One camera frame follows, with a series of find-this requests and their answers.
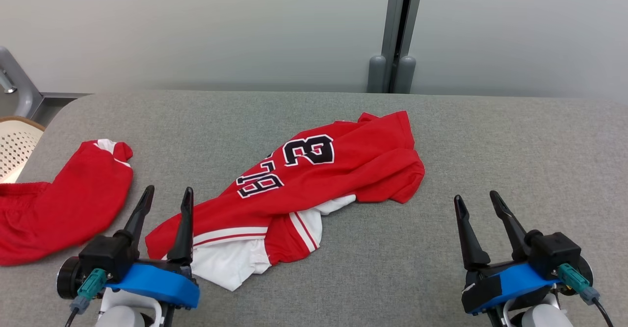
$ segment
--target white wall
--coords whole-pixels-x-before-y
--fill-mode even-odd
[[[364,92],[388,0],[0,0],[40,92]]]
[[[413,93],[628,103],[628,0],[421,0]]]

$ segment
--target metal pole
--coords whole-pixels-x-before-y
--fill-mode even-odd
[[[2,88],[4,88],[4,94],[15,93],[18,90],[9,77],[5,75],[4,70],[0,70],[0,84],[2,84]]]
[[[13,86],[18,89],[18,108],[16,108],[14,115],[32,119],[43,101],[43,96],[18,64],[18,61],[4,46],[0,46],[0,68],[5,70],[6,75],[13,82]]]

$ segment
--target clothing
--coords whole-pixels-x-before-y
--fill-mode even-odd
[[[363,114],[307,130],[195,205],[194,274],[231,291],[251,274],[307,257],[320,247],[321,215],[354,201],[406,202],[424,167],[406,112]],[[172,247],[180,215],[146,237],[150,258]]]
[[[52,183],[0,184],[0,265],[33,262],[107,229],[131,186],[132,155],[122,142],[83,142]]]

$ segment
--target black cable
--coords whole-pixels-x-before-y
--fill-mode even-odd
[[[592,298],[592,300],[593,303],[597,306],[597,309],[600,310],[600,313],[604,317],[604,321],[606,321],[608,327],[614,327],[613,322],[610,320],[610,317],[608,317],[608,313],[606,313],[606,310],[604,309],[602,303],[598,300],[598,298]]]
[[[70,327],[72,325],[72,321],[74,321],[74,316],[76,316],[77,313],[79,313],[79,308],[74,307],[74,309],[72,309],[70,317],[68,318],[68,321],[65,323],[65,327]]]

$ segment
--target red fabric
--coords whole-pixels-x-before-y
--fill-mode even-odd
[[[109,227],[123,208],[133,155],[83,142],[52,183],[0,184],[0,265],[33,262],[81,245]]]
[[[321,135],[333,139],[333,162],[313,164],[309,158],[298,156],[296,164],[288,164],[285,145]],[[352,194],[358,201],[391,198],[406,202],[424,176],[414,146],[406,112],[381,118],[364,113],[358,122],[339,121],[303,131],[242,175],[264,173],[267,168],[262,165],[273,161],[275,169],[270,174],[280,178],[283,186],[243,198],[238,190],[251,188],[252,182],[233,182],[219,197],[195,205],[194,235],[229,228],[267,228],[265,248],[272,264],[306,257],[310,251],[290,224],[289,213]],[[179,221],[180,215],[175,215],[146,236],[150,258],[166,255],[174,243]]]

